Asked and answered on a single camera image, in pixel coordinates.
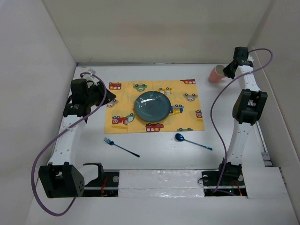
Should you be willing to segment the pink ceramic mug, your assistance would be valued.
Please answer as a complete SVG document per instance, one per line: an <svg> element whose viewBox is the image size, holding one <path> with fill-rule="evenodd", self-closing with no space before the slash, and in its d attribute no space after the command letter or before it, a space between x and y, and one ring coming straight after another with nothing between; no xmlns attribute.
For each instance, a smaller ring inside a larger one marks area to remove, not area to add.
<svg viewBox="0 0 300 225"><path fill-rule="evenodd" d="M209 75L209 81L211 83L218 83L219 81L221 81L223 78L225 78L223 69L225 68L225 66L223 65L216 65L210 75Z"/></svg>

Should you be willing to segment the blue metal fork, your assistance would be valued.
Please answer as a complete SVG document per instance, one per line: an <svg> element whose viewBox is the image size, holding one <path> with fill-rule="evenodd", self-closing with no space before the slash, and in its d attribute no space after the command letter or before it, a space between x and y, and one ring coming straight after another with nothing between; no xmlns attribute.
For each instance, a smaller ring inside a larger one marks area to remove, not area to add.
<svg viewBox="0 0 300 225"><path fill-rule="evenodd" d="M134 155L135 157L140 157L140 155L138 155L138 154L136 154L136 153L134 153L134 152L132 152L132 151L129 151L129 150L127 150L127 149L125 149L125 148L123 148L123 147L121 147L121 146L119 146L119 145L117 145L117 144L115 144L114 143L114 141L112 141L111 139L108 139L108 138L104 138L104 141L107 143L107 144L109 144L109 145L111 145L111 146L117 146L118 148L120 148L120 149L122 149L122 150L124 150L124 151L126 151L126 152L128 152L128 153L130 153L130 154L132 154L132 155Z"/></svg>

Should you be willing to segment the teal ceramic plate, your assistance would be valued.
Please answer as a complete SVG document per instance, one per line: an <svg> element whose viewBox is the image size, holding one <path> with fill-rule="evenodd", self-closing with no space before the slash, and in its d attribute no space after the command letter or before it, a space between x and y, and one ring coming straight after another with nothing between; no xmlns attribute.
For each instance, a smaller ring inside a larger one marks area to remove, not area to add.
<svg viewBox="0 0 300 225"><path fill-rule="evenodd" d="M134 103L136 115L146 122L159 122L170 113L171 102L169 98L158 91L147 91L141 94Z"/></svg>

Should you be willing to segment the yellow cartoon vehicle cloth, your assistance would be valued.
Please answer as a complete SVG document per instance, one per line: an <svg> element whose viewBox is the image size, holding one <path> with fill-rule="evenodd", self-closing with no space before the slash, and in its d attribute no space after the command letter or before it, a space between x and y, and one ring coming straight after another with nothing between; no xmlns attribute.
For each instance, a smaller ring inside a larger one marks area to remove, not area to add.
<svg viewBox="0 0 300 225"><path fill-rule="evenodd" d="M116 81L109 82L108 87L116 98L106 105L106 134L205 130L195 79ZM157 91L170 100L165 119L147 122L137 116L134 103L148 91Z"/></svg>

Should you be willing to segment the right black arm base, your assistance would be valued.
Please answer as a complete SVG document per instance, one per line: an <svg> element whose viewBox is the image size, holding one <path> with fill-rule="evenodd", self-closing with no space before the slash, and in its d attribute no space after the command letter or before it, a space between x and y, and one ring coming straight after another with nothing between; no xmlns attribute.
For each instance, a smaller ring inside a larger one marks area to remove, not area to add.
<svg viewBox="0 0 300 225"><path fill-rule="evenodd" d="M202 170L197 182L205 196L247 196L241 164L221 163L217 169Z"/></svg>

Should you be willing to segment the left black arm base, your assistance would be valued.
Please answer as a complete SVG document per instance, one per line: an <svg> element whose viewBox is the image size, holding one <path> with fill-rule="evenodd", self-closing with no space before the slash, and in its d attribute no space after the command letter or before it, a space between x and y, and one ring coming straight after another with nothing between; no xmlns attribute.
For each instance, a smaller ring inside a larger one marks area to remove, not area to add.
<svg viewBox="0 0 300 225"><path fill-rule="evenodd" d="M84 187L83 197L118 197L120 172L104 170L104 177L89 182Z"/></svg>

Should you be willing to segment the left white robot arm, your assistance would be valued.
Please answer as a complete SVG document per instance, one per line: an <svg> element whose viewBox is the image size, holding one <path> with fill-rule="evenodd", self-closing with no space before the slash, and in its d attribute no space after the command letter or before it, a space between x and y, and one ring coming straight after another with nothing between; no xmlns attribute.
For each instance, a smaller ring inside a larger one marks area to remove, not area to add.
<svg viewBox="0 0 300 225"><path fill-rule="evenodd" d="M95 75L85 73L84 78L71 81L71 95L65 105L59 137L48 164L39 168L38 176L48 198L81 197L84 188L105 182L101 163L85 163L75 166L75 155L81 133L88 118L96 112L95 106L109 103L116 98Z"/></svg>

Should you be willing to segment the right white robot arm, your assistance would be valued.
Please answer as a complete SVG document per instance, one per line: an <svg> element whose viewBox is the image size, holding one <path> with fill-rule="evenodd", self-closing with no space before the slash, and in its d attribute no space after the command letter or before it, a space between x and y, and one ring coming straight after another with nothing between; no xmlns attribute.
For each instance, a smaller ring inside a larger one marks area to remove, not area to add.
<svg viewBox="0 0 300 225"><path fill-rule="evenodd" d="M227 151L225 169L217 172L219 183L226 185L241 174L242 156L248 135L260 119L268 94L260 90L253 74L248 48L235 47L232 62L223 69L226 77L239 80L241 92L233 106L234 129Z"/></svg>

